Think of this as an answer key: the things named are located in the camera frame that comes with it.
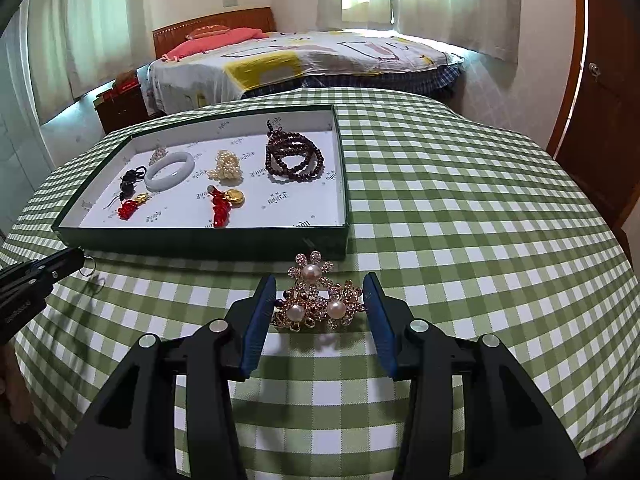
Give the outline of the left human hand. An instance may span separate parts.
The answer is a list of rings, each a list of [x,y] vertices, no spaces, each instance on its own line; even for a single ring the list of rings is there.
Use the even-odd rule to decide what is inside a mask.
[[[1,347],[1,453],[35,460],[43,443],[34,426],[34,406],[13,344]]]

